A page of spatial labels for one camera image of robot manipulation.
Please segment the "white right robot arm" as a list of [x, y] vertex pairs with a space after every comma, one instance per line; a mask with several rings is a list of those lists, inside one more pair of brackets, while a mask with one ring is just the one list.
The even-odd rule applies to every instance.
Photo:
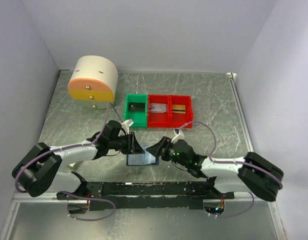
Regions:
[[283, 187], [284, 172], [255, 152], [238, 158], [212, 158], [195, 153], [183, 139], [172, 142], [168, 137], [146, 150], [163, 161], [180, 164], [196, 178], [213, 179], [206, 186], [206, 194], [212, 199], [222, 193], [251, 192], [264, 201], [274, 202]]

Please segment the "blue leather card holder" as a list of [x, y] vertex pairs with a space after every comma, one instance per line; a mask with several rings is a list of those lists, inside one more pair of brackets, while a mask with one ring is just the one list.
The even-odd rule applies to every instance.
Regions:
[[141, 145], [144, 153], [141, 154], [129, 154], [126, 156], [127, 166], [154, 166], [159, 164], [159, 158], [151, 155], [146, 149], [148, 145]]

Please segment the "dark card with chip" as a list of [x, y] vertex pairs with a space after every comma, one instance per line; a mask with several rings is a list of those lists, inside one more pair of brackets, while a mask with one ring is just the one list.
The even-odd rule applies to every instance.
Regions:
[[131, 112], [144, 112], [145, 109], [146, 109], [146, 103], [144, 102], [129, 103], [129, 111]]

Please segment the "grey magnetic stripe card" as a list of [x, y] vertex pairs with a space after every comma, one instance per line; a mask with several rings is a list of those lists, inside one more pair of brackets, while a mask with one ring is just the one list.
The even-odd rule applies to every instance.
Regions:
[[166, 113], [167, 112], [167, 105], [164, 103], [151, 103], [149, 106], [149, 111], [151, 113]]

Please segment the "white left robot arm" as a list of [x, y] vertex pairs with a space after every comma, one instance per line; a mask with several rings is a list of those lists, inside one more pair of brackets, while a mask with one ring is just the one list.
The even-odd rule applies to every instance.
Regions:
[[12, 170], [15, 188], [20, 193], [38, 197], [48, 190], [66, 190], [80, 200], [87, 194], [83, 178], [75, 173], [60, 172], [59, 168], [81, 161], [93, 161], [104, 157], [110, 150], [124, 155], [145, 153], [135, 133], [130, 131], [133, 120], [123, 123], [110, 120], [102, 131], [87, 140], [67, 146], [36, 144]]

